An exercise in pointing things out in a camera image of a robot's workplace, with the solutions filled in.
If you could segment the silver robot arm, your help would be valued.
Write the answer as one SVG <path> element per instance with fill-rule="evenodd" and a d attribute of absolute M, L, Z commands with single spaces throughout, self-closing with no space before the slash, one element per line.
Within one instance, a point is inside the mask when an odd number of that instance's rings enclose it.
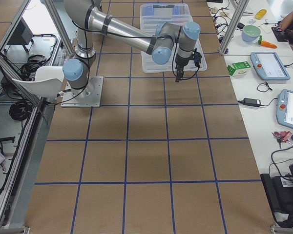
<path fill-rule="evenodd" d="M 200 26 L 195 22 L 182 26 L 165 22 L 152 36 L 101 12 L 89 0 L 66 0 L 64 6 L 72 21 L 86 32 L 98 32 L 119 39 L 151 55 L 152 60 L 159 65 L 166 64 L 173 58 L 172 71 L 176 82 L 184 80 L 184 67 L 189 61 L 194 61 L 196 67 L 201 65 L 202 55 L 195 49 Z"/>

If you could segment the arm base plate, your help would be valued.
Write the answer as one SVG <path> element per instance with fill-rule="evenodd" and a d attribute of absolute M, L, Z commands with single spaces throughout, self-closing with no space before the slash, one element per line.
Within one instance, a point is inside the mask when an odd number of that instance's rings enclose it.
<path fill-rule="evenodd" d="M 102 88 L 104 77 L 90 77 L 88 85 L 81 94 L 77 95 L 80 91 L 72 89 L 65 92 L 62 98 L 61 107 L 63 108 L 87 108 L 87 107 L 100 107 Z"/>

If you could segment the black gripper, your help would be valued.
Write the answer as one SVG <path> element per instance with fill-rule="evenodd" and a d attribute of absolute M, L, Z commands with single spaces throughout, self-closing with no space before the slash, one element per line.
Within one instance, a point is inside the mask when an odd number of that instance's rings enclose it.
<path fill-rule="evenodd" d="M 195 67 L 197 67 L 197 70 L 191 77 L 184 78 L 184 67 L 188 65 L 190 60 L 194 61 L 194 65 Z M 194 49 L 188 58 L 184 58 L 184 57 L 181 57 L 180 55 L 177 55 L 175 58 L 175 63 L 176 63 L 175 82 L 179 83 L 181 79 L 192 79 L 194 76 L 196 76 L 197 72 L 199 71 L 201 62 L 202 62 L 202 55 L 200 52 L 197 51 L 197 49 Z"/>

